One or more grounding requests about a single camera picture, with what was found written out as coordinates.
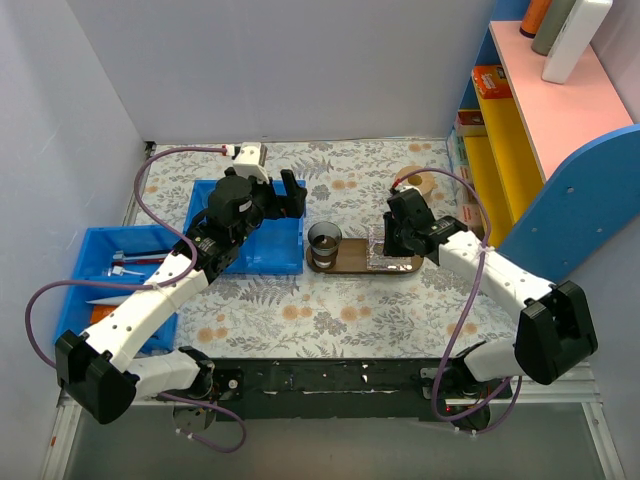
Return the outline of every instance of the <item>blue plastic bin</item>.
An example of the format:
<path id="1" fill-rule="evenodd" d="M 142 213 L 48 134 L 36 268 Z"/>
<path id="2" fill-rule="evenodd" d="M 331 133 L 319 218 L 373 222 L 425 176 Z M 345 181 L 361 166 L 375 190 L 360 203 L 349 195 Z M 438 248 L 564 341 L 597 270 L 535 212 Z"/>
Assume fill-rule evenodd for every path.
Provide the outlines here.
<path id="1" fill-rule="evenodd" d="M 282 181 L 274 181 L 278 195 L 284 195 Z M 191 193 L 184 231 L 191 219 L 208 205 L 209 194 L 216 180 L 196 180 Z M 304 217 L 265 220 L 240 248 L 238 259 L 226 270 L 227 273 L 249 273 L 265 275 L 299 274 L 303 270 L 304 248 L 302 234 Z"/>
<path id="2" fill-rule="evenodd" d="M 144 283 L 159 267 L 159 264 L 131 265 L 130 270 L 145 273 L 145 276 L 106 276 L 111 266 L 113 254 L 122 250 L 125 254 L 168 251 L 178 241 L 178 237 L 159 225 L 134 227 L 89 228 L 72 277 L 75 280 L 94 280 L 107 283 Z M 89 326 L 93 305 L 87 300 L 127 295 L 128 290 L 111 288 L 70 287 L 58 320 L 54 342 L 65 331 L 81 333 Z M 178 315 L 171 315 L 167 321 L 147 340 L 140 349 L 142 353 L 168 352 L 173 350 L 173 342 L 178 326 Z"/>

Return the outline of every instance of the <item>gray bottle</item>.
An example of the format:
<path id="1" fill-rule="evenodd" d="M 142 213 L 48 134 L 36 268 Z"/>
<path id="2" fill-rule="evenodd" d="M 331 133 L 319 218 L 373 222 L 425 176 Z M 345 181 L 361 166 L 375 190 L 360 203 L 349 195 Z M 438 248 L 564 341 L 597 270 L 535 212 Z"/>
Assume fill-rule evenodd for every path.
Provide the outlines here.
<path id="1" fill-rule="evenodd" d="M 542 24 L 540 24 L 536 38 L 533 39 L 531 50 L 540 55 L 549 55 L 549 51 L 575 3 L 576 0 L 553 0 Z"/>

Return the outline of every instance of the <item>orange cylinder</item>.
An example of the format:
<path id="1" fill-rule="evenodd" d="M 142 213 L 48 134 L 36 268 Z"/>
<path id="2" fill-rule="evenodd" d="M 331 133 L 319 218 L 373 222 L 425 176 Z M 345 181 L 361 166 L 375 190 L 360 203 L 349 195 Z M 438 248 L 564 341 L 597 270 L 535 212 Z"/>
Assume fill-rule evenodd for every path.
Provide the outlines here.
<path id="1" fill-rule="evenodd" d="M 551 0 L 531 0 L 527 13 L 524 14 L 524 18 L 520 24 L 520 33 L 525 37 L 535 37 L 550 5 Z"/>

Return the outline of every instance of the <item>floral tablecloth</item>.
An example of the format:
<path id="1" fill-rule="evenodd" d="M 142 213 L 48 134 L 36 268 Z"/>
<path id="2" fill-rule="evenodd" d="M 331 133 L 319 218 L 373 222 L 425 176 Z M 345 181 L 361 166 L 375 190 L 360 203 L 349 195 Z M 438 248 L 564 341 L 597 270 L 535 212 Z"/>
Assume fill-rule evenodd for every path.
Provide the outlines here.
<path id="1" fill-rule="evenodd" d="M 291 168 L 307 182 L 305 241 L 306 230 L 320 220 L 338 224 L 345 237 L 366 237 L 367 226 L 382 224 L 390 183 L 401 168 L 449 166 L 440 140 L 274 143 L 268 148 L 272 176 Z M 144 200 L 180 230 L 194 180 L 220 178 L 229 165 L 230 159 L 220 155 L 167 157 L 151 167 Z M 455 215 L 449 178 L 436 178 L 431 207 L 436 217 Z M 150 219 L 140 212 L 136 223 Z M 296 276 L 223 275 L 182 307 L 176 344 L 217 357 L 440 356 L 469 287 L 428 261 L 404 276 L 323 275 L 306 264 Z M 456 351 L 514 331 L 511 319 L 480 296 Z"/>

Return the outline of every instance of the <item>brown tray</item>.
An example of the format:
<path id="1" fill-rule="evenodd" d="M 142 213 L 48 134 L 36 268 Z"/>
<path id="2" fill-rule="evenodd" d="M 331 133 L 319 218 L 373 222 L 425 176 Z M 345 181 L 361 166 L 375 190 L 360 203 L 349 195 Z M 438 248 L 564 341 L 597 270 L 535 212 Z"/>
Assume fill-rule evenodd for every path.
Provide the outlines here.
<path id="1" fill-rule="evenodd" d="M 411 270 L 403 270 L 399 272 L 389 271 L 386 269 L 369 270 L 367 269 L 367 247 L 369 241 L 366 238 L 343 238 L 338 249 L 338 256 L 336 257 L 336 264 L 331 268 L 320 268 L 311 258 L 311 247 L 307 247 L 307 265 L 311 267 L 311 270 L 318 273 L 383 273 L 387 275 L 402 275 L 405 273 L 413 273 L 417 271 L 421 266 L 424 259 L 422 257 L 411 258 Z"/>

